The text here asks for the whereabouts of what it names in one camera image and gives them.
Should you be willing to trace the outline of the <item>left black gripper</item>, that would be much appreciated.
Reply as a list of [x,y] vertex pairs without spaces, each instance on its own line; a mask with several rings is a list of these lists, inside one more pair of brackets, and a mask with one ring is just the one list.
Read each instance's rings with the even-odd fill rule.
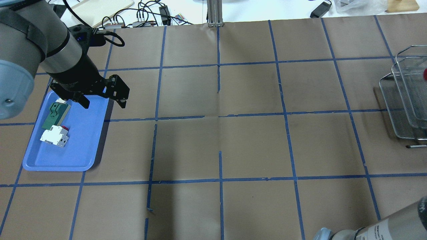
[[84,95],[98,95],[114,100],[121,108],[126,108],[130,88],[119,75],[103,78],[99,72],[49,73],[54,82],[52,90],[63,100],[79,103],[89,109],[90,100]]

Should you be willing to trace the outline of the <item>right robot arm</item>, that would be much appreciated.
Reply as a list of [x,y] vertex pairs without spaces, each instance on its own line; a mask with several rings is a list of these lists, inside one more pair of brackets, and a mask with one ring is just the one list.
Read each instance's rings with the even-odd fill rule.
[[426,229],[427,199],[424,196],[368,227],[336,233],[321,228],[314,240],[425,240]]

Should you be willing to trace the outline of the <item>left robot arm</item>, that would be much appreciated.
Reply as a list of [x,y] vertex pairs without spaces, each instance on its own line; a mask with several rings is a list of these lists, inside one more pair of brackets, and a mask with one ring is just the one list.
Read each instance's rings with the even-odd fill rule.
[[102,77],[87,55],[90,47],[107,42],[123,47],[118,34],[84,24],[67,27],[44,0],[2,0],[0,30],[2,120],[23,111],[40,67],[64,101],[89,108],[87,96],[96,95],[126,107],[128,85],[118,75]]

